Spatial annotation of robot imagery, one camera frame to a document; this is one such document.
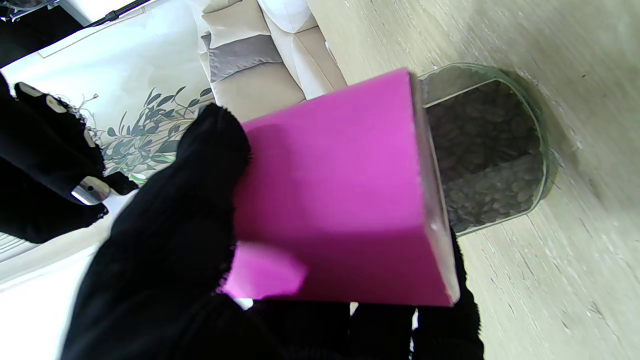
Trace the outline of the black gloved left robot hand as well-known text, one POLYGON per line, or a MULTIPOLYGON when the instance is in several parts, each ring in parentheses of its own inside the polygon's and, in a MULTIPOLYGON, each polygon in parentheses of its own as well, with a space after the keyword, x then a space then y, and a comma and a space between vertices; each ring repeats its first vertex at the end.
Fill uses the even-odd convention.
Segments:
POLYGON ((122 209, 94 255, 62 360, 482 360, 480 313, 457 239, 452 307, 256 301, 218 292, 234 258, 233 192, 249 140, 206 105, 174 162, 122 209))

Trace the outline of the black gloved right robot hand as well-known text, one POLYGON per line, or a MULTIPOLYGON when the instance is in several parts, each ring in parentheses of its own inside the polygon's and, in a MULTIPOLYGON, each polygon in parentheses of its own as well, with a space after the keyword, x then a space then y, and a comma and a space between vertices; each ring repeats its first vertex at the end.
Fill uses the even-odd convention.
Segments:
POLYGON ((108 214, 105 200, 138 189, 106 173, 102 148, 65 101, 1 78, 1 232, 44 244, 108 214))

